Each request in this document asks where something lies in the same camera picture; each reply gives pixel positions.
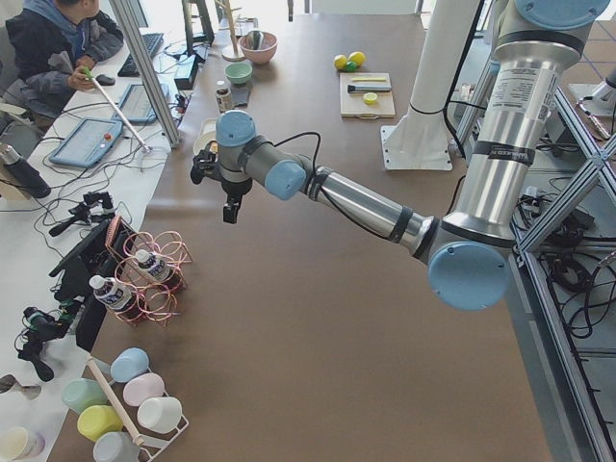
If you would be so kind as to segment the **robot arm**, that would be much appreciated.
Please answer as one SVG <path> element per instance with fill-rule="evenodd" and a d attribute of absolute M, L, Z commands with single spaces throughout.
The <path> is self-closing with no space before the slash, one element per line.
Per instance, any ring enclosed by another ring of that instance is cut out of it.
<path fill-rule="evenodd" d="M 563 72 L 582 55 L 604 1 L 509 1 L 495 24 L 492 88 L 466 180 L 454 209 L 424 217 L 305 157 L 281 151 L 256 132 L 244 111 L 216 125 L 223 218 L 235 222 L 253 183 L 287 200 L 296 193 L 325 204 L 375 236 L 406 247 L 428 268 L 446 304 L 478 310 L 509 283 L 509 223 Z"/>

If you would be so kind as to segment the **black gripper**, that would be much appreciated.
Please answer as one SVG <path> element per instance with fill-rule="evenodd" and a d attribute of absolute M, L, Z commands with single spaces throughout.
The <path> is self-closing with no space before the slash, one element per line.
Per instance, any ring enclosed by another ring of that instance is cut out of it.
<path fill-rule="evenodd" d="M 227 168 L 221 163 L 218 163 L 217 170 L 218 179 L 227 194 L 222 208 L 223 221 L 236 223 L 242 200 L 252 188 L 252 179 L 241 170 Z"/>

